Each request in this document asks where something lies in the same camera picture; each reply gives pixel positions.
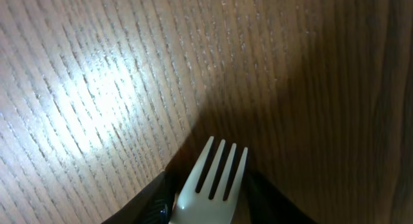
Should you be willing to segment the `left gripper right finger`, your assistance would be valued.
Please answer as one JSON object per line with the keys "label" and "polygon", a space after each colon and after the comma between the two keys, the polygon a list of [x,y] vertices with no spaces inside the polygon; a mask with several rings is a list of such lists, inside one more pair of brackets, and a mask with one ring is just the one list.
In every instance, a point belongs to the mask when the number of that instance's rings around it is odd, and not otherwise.
{"label": "left gripper right finger", "polygon": [[250,220],[253,224],[316,224],[258,171],[245,178]]}

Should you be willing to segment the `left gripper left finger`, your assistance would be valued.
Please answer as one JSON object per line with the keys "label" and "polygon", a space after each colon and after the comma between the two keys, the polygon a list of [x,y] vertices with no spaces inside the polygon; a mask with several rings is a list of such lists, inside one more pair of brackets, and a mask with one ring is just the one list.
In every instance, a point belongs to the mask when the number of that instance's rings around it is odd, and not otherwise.
{"label": "left gripper left finger", "polygon": [[123,208],[104,224],[167,224],[170,220],[176,186],[172,176],[162,171]]}

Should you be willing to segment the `white fork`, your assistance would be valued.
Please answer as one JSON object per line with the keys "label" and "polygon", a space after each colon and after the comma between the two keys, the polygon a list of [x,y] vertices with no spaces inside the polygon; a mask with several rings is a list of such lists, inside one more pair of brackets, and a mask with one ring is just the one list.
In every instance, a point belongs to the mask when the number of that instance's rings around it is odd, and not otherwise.
{"label": "white fork", "polygon": [[214,137],[210,137],[200,153],[195,165],[193,166],[188,178],[185,181],[183,189],[178,196],[176,205],[170,218],[170,223],[222,223],[229,224],[232,222],[234,212],[237,206],[239,192],[243,174],[247,163],[248,148],[245,147],[242,151],[240,162],[237,166],[236,174],[229,190],[228,197],[225,197],[225,189],[230,178],[230,171],[237,145],[234,143],[231,146],[230,153],[227,157],[222,175],[219,177],[216,192],[212,199],[209,198],[212,191],[212,185],[219,162],[223,155],[225,140],[221,140],[219,148],[214,155],[213,162],[208,170],[206,179],[199,192],[196,191],[197,183],[201,178],[201,173],[205,167],[207,156],[211,150]]}

